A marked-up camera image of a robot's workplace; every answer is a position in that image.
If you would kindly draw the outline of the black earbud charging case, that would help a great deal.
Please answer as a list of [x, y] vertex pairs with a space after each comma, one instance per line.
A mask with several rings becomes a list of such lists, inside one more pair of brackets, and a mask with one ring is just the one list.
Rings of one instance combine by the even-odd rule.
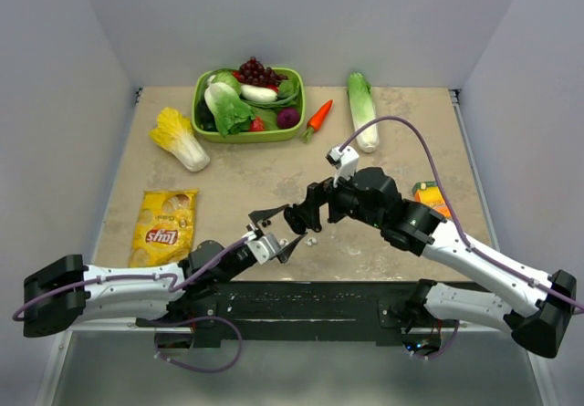
[[294, 207], [288, 206], [284, 210], [284, 219], [294, 234], [302, 235], [307, 232], [307, 225]]

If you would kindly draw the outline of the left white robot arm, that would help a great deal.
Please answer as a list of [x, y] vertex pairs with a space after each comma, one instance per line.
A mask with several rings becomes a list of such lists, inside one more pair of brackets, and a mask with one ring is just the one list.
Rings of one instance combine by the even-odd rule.
[[65, 255], [24, 280], [24, 303], [12, 319], [22, 323], [27, 338], [106, 318], [161, 319], [179, 326], [194, 300], [254, 265], [285, 263], [307, 233], [290, 205], [254, 211], [249, 219], [245, 235], [208, 260], [202, 258], [204, 245], [177, 263], [135, 269], [87, 265], [82, 255]]

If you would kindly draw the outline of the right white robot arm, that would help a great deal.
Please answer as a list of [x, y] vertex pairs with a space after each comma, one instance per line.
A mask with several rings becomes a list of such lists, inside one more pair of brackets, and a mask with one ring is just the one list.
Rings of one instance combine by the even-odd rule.
[[474, 280], [482, 291], [420, 281], [405, 303], [405, 317], [419, 327], [435, 319], [464, 320], [507, 332], [516, 344], [544, 358], [557, 356], [574, 308], [577, 280], [523, 265], [457, 230], [430, 207], [402, 197], [381, 168], [357, 171], [348, 179], [328, 178], [307, 188], [293, 208], [302, 229], [321, 229], [320, 208], [328, 222], [348, 217], [378, 229], [392, 247], [446, 265]]

